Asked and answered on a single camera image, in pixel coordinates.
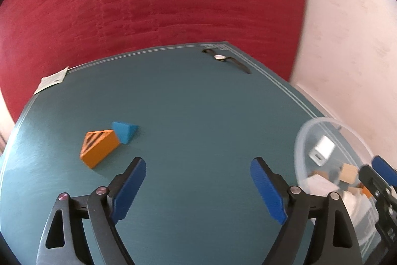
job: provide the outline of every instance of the white charger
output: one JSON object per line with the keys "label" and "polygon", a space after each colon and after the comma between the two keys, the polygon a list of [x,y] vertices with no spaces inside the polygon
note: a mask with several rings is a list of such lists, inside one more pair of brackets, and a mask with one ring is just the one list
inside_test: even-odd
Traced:
{"label": "white charger", "polygon": [[323,135],[316,146],[310,151],[309,157],[318,166],[323,166],[331,156],[335,144],[325,135]]}

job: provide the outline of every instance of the white stripe line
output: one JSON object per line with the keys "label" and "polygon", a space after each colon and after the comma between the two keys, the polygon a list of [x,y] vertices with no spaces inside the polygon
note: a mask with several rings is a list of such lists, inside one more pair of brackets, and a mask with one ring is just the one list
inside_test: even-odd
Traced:
{"label": "white stripe line", "polygon": [[274,83],[283,92],[285,92],[285,94],[287,94],[287,96],[289,96],[293,101],[295,101],[310,117],[312,117],[312,118],[318,117],[308,106],[306,106],[303,103],[303,101],[301,101],[298,97],[296,97],[295,94],[293,94],[287,87],[285,87],[281,82],[279,82],[275,77],[273,77],[267,71],[265,71],[264,69],[260,68],[257,64],[255,64],[254,62],[252,62],[249,59],[245,58],[242,54],[240,54],[236,50],[232,49],[231,47],[229,47],[229,51],[231,51],[233,54],[237,55],[240,59],[242,59],[243,61],[247,62],[254,69],[256,69],[261,74],[266,76],[272,83]]}
{"label": "white stripe line", "polygon": [[[255,64],[251,60],[249,60],[246,57],[244,57],[242,54],[240,54],[239,52],[237,52],[236,50],[231,48],[229,45],[223,44],[223,43],[204,43],[204,44],[191,44],[191,45],[190,44],[189,45],[176,45],[176,46],[161,47],[161,48],[158,48],[158,49],[134,51],[134,52],[131,52],[131,53],[122,54],[122,55],[110,57],[110,58],[107,58],[107,59],[102,59],[102,60],[100,59],[100,60],[94,61],[92,63],[85,63],[85,64],[82,64],[82,65],[78,65],[78,66],[76,66],[74,68],[69,69],[67,73],[68,74],[69,73],[73,73],[75,71],[79,71],[79,70],[87,68],[87,67],[92,67],[92,66],[94,66],[96,64],[99,64],[99,63],[104,63],[104,62],[109,62],[109,61],[113,61],[113,60],[117,60],[117,59],[122,59],[124,57],[130,57],[130,56],[133,56],[133,55],[151,53],[151,52],[158,52],[158,51],[163,51],[163,50],[168,50],[168,49],[179,49],[179,48],[183,48],[183,47],[197,47],[197,46],[208,46],[208,47],[215,47],[215,48],[225,49],[225,50],[227,49],[228,51],[232,52],[233,54],[238,56],[240,59],[242,59],[243,61],[248,63],[250,66],[252,66],[259,73],[261,73],[262,75],[267,77],[267,79],[269,79],[278,88],[280,88],[285,94],[287,94],[287,96],[289,96],[293,101],[295,101],[295,103],[298,106],[300,106],[311,118],[318,117],[308,106],[306,106],[298,97],[296,97],[296,95],[294,95],[287,87],[285,87],[281,82],[279,82],[271,74],[269,74],[264,69],[260,68],[257,64]],[[4,157],[3,166],[2,166],[1,172],[0,172],[0,201],[1,201],[1,191],[2,191],[1,189],[3,188],[3,179],[4,179],[5,167],[7,165],[8,158],[9,158],[9,151],[11,150],[12,145],[15,142],[15,138],[17,136],[17,133],[18,133],[19,129],[21,128],[23,120],[25,119],[27,113],[29,112],[31,106],[33,105],[34,101],[36,100],[36,98],[37,98],[37,96],[39,94],[40,93],[38,93],[35,97],[33,97],[32,100],[30,101],[29,105],[26,107],[23,116],[21,116],[21,118],[18,121],[18,126],[16,126],[14,128],[14,130],[13,130],[13,132],[12,132],[12,134],[11,134],[9,140],[8,140],[7,147],[6,147],[6,149],[5,149],[4,153],[3,153],[3,155],[5,157]]]}
{"label": "white stripe line", "polygon": [[21,128],[22,122],[25,120],[25,117],[28,113],[28,111],[30,110],[30,108],[33,105],[33,102],[36,100],[38,94],[36,96],[33,96],[32,100],[29,102],[28,106],[25,109],[25,112],[23,113],[23,115],[20,117],[20,121],[18,121],[18,125],[12,130],[11,135],[9,136],[8,142],[7,142],[7,146],[5,147],[3,156],[4,156],[4,162],[3,162],[3,166],[1,168],[0,171],[0,201],[1,201],[1,189],[3,188],[3,179],[4,179],[4,173],[5,173],[5,166],[7,165],[8,162],[8,158],[9,158],[9,152],[11,151],[11,148],[15,142],[15,139],[17,137],[18,131]]}
{"label": "white stripe line", "polygon": [[196,47],[196,46],[216,46],[218,44],[195,44],[195,45],[176,45],[176,46],[170,46],[170,47],[161,47],[159,49],[151,49],[151,50],[145,50],[145,51],[134,51],[134,52],[130,52],[127,54],[121,54],[121,55],[117,55],[115,57],[110,57],[107,59],[100,59],[98,61],[94,61],[92,63],[84,63],[82,65],[78,65],[74,68],[69,69],[70,71],[68,71],[68,73],[72,73],[74,71],[78,71],[87,67],[92,67],[93,65],[99,64],[99,63],[104,63],[104,62],[108,62],[108,61],[113,61],[113,60],[117,60],[117,59],[122,59],[123,57],[130,57],[133,55],[138,55],[138,54],[144,54],[144,53],[150,53],[150,52],[157,52],[157,51],[163,51],[163,50],[169,50],[169,49],[180,49],[182,47]]}

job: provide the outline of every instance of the watch face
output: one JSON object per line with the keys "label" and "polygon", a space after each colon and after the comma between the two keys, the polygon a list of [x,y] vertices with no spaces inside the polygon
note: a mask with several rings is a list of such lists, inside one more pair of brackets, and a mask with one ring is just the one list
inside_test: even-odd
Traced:
{"label": "watch face", "polygon": [[217,60],[224,60],[224,59],[226,59],[226,56],[217,54],[217,55],[214,55],[214,58]]}

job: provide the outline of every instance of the metal screw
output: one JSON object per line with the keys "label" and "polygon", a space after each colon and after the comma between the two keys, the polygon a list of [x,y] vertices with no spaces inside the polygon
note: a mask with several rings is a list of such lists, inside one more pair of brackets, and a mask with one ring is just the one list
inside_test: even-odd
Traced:
{"label": "metal screw", "polygon": [[66,200],[67,198],[69,197],[69,195],[66,193],[66,192],[63,192],[63,193],[61,193],[59,196],[58,196],[58,200]]}
{"label": "metal screw", "polygon": [[221,54],[215,54],[214,59],[218,61],[224,61],[226,59],[226,56],[221,55]]}
{"label": "metal screw", "polygon": [[339,199],[339,194],[337,194],[336,192],[331,192],[330,196],[334,200],[338,200]]}
{"label": "metal screw", "polygon": [[291,187],[291,193],[293,194],[299,194],[300,193],[300,187]]}
{"label": "metal screw", "polygon": [[108,188],[107,188],[107,187],[99,187],[95,192],[96,192],[97,194],[101,195],[101,194],[105,194],[106,191],[108,191]]}

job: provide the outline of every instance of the orange triangular block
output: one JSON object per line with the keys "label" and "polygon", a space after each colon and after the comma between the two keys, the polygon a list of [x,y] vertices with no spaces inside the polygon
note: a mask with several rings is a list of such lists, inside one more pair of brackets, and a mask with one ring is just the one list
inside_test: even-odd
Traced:
{"label": "orange triangular block", "polygon": [[112,129],[88,132],[83,141],[80,160],[89,168],[93,168],[119,145],[120,142]]}

